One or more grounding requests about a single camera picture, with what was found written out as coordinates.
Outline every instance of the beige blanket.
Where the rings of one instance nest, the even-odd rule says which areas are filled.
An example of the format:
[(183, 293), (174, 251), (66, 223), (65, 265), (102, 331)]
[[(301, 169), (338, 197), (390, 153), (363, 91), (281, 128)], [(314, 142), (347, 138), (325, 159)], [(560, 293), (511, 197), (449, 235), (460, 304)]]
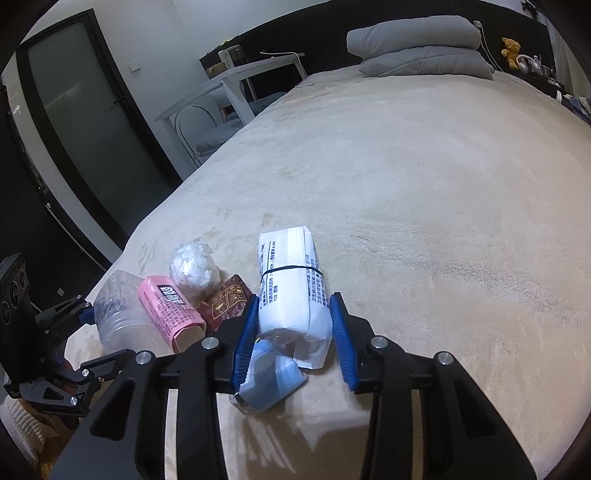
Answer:
[[(258, 234), (307, 225), (329, 294), (406, 351), (453, 352), (543, 477), (591, 408), (590, 147), (588, 125), (504, 74), (312, 75), (153, 211), (107, 275), (166, 274), (202, 236), (257, 291)], [(99, 356), (96, 330), (66, 354)], [(359, 477), (370, 399), (333, 352), (266, 414), (218, 403), (231, 479)]]

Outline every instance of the black headboard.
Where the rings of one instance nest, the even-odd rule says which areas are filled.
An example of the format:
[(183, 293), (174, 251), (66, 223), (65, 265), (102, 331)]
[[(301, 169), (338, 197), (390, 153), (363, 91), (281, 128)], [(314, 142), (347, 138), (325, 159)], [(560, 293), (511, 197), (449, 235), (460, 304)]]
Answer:
[[(349, 30), (386, 20), (461, 15), (480, 20), (492, 55), (508, 70), (501, 56), (502, 37), (521, 43), (521, 52), (542, 55), (545, 65), (554, 67), (554, 54), (545, 25), (518, 12), (479, 0), (332, 0), (276, 18), (218, 47), (201, 59), (204, 68), (220, 62), (217, 52), (239, 44), (249, 61), (267, 58), (259, 52), (304, 52), (302, 64), (308, 74), (359, 64), (361, 59), (347, 52)], [(252, 79), (260, 96), (289, 90), (299, 81), (295, 69), (285, 68)]]

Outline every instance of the rubber band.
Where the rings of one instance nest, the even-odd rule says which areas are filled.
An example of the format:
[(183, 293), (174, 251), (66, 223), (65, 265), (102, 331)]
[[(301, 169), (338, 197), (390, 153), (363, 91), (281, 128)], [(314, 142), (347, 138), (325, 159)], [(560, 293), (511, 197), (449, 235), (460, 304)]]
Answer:
[(277, 268), (271, 268), (270, 270), (267, 270), (265, 273), (263, 273), (263, 275), (261, 275), (261, 280), (263, 279), (263, 277), (269, 273), (273, 273), (273, 272), (279, 272), (281, 270), (290, 270), (292, 268), (305, 268), (306, 270), (314, 270), (316, 273), (318, 273), (318, 275), (320, 275), (321, 277), (324, 278), (324, 275), (322, 274), (322, 272), (320, 270), (318, 270), (317, 268), (314, 267), (308, 267), (307, 265), (286, 265), (285, 267), (277, 267)]

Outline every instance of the light switch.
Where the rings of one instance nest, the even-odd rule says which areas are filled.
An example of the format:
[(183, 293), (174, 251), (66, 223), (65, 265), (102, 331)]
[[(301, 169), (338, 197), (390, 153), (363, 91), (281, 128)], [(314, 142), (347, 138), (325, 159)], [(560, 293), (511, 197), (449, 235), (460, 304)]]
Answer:
[(130, 61), (127, 66), (131, 73), (137, 72), (141, 68), (136, 61)]

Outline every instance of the pink box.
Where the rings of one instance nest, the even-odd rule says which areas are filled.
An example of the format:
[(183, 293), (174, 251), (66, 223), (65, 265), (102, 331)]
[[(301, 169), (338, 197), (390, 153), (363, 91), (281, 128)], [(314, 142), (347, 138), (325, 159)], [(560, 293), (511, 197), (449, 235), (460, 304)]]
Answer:
[(147, 277), (139, 285), (138, 297), (175, 353), (184, 352), (205, 336), (205, 320), (170, 278)]

